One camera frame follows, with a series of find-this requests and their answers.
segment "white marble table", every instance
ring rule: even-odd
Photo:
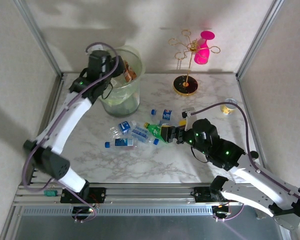
[[[143,125],[151,120],[150,110],[153,108],[181,110],[195,107],[200,110],[226,98],[236,99],[243,107],[234,74],[192,74],[199,82],[199,88],[197,93],[189,97],[174,92],[172,83],[177,76],[145,74],[140,83],[140,106],[136,113],[127,118],[108,115],[97,100],[71,133],[62,156],[90,183],[210,183],[217,175],[244,182],[211,163],[197,161],[187,144],[160,142],[155,146],[139,143],[134,151],[105,148],[105,142],[110,140],[107,134],[110,127],[124,120],[135,120]],[[64,102],[68,88],[77,77],[78,74],[68,74],[58,106]],[[227,116],[219,107],[215,107],[198,114],[197,118],[207,118],[217,127],[221,138],[246,149],[244,120],[238,110]],[[251,150],[255,150],[251,134],[250,142]],[[206,160],[201,153],[196,152],[196,155],[203,161]],[[42,183],[47,179],[47,175],[35,172],[32,182]]]

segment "water bottle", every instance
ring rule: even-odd
[[[124,135],[129,134],[135,126],[137,126],[137,123],[134,120],[123,121],[117,126],[111,127],[109,135],[112,136],[114,139],[118,139]]]
[[[159,139],[154,138],[151,133],[139,126],[136,126],[132,132],[131,132],[132,137],[138,139],[140,142],[148,144],[148,143],[153,143],[154,145],[158,145]]]
[[[133,138],[117,138],[113,141],[106,141],[104,143],[106,149],[121,149],[121,150],[133,150],[137,147],[137,141]]]
[[[151,115],[154,122],[158,125],[168,124],[171,126],[179,126],[179,121],[182,119],[181,111],[162,109],[162,110],[151,110]]]

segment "clear plastic container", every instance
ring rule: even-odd
[[[137,126],[136,121],[123,121],[119,123],[117,126],[113,126],[109,130],[109,135],[114,138],[120,138],[122,136],[125,136],[131,132],[134,127]]]
[[[133,150],[137,147],[137,141],[133,138],[117,138],[113,141],[106,141],[104,143],[106,149],[121,149],[121,150]]]
[[[126,60],[129,66],[136,73],[136,78],[126,82],[123,74],[111,80],[111,86],[104,91],[103,95],[110,95],[106,99],[99,98],[104,110],[113,117],[123,118],[133,114],[140,104],[140,79],[145,73],[145,66],[141,61],[140,55],[136,49],[130,46],[124,46],[116,49],[118,55]]]
[[[145,130],[139,126],[136,126],[132,130],[131,136],[138,139],[140,142],[142,142],[144,144],[152,143],[154,145],[158,145],[158,143],[159,143],[159,139],[152,136],[151,132],[149,132],[148,130]]]

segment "small cup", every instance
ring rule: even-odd
[[[236,100],[232,99],[232,98],[227,98],[226,100],[224,100],[225,102],[228,102],[228,103],[234,103],[234,104],[238,104]],[[235,109],[237,107],[235,107],[234,105],[231,105],[231,104],[224,104],[224,105],[221,105],[221,112],[223,112],[223,114],[225,115],[231,115],[234,113]]]

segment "plastic bottle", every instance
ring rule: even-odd
[[[123,150],[133,150],[137,147],[137,141],[133,138],[117,138],[113,141],[106,141],[104,143],[106,149],[109,148],[121,148]]]
[[[179,126],[179,121],[182,119],[181,111],[178,114],[178,111],[171,110],[171,109],[161,109],[151,110],[152,119],[154,119],[154,122],[161,126],[162,124],[168,124],[171,126]]]
[[[118,139],[124,135],[127,135],[131,132],[131,130],[137,126],[136,121],[123,121],[119,123],[117,126],[110,128],[109,135],[114,139]]]
[[[146,122],[146,123],[144,123],[143,126],[144,126],[146,129],[148,129],[149,132],[152,133],[152,135],[153,135],[155,138],[157,138],[157,139],[159,139],[159,140],[161,140],[161,141],[163,141],[163,142],[165,143],[164,139],[161,137],[161,126],[160,126],[160,125],[157,125],[157,124],[149,124],[148,122]]]
[[[131,132],[132,137],[138,139],[140,142],[148,144],[148,143],[153,143],[154,145],[158,145],[159,139],[154,138],[151,133],[139,126],[136,126],[132,132]]]

